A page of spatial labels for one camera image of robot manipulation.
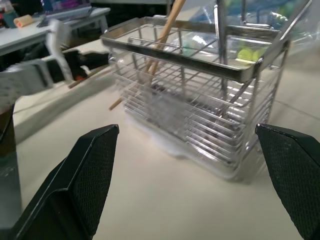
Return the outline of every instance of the stainless steel utensil caddy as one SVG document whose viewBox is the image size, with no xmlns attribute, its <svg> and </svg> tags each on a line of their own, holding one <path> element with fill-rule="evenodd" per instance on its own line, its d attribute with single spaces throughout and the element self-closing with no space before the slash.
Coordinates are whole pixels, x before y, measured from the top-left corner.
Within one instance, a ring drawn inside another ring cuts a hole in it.
<svg viewBox="0 0 320 240">
<path fill-rule="evenodd" d="M 111 28 L 101 39 L 116 58 L 114 75 L 125 110 L 177 140 L 222 177 L 239 178 L 258 142 L 256 124 L 269 119 L 290 46 L 288 33 L 311 2 L 303 2 L 281 32 L 225 25 L 223 8 L 217 6 L 215 24 L 177 20 L 164 50 L 155 46 L 166 19 L 136 18 Z M 211 40 L 189 46 L 184 41 L 190 32 Z M 174 39 L 178 44 L 170 43 Z M 257 62 L 241 61 L 235 48 L 241 44 L 266 51 Z M 145 72 L 149 60 L 159 61 L 155 76 Z M 255 158 L 250 161 L 257 164 Z"/>
</svg>

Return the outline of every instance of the desk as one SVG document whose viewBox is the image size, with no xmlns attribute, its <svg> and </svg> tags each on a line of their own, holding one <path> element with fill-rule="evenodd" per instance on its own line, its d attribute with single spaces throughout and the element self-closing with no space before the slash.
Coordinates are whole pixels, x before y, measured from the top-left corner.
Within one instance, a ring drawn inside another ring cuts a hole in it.
<svg viewBox="0 0 320 240">
<path fill-rule="evenodd" d="M 94 41 L 82 52 L 105 51 Z M 288 59 L 270 124 L 320 140 L 319 51 Z M 127 121 L 111 75 L 68 90 L 62 83 L 23 97 L 14 114 L 22 205 L 79 136 L 119 124 L 112 181 L 94 240 L 302 240 L 267 172 L 252 184 L 226 182 L 194 162 L 165 154 Z"/>
<path fill-rule="evenodd" d="M 78 29 L 91 23 L 99 22 L 101 32 L 108 28 L 106 14 L 110 8 L 96 8 L 90 17 L 69 21 L 71 28 Z M 39 21 L 28 26 L 14 29 L 0 29 L 0 56 L 44 42 L 48 33 L 48 26 L 37 27 Z"/>
</svg>

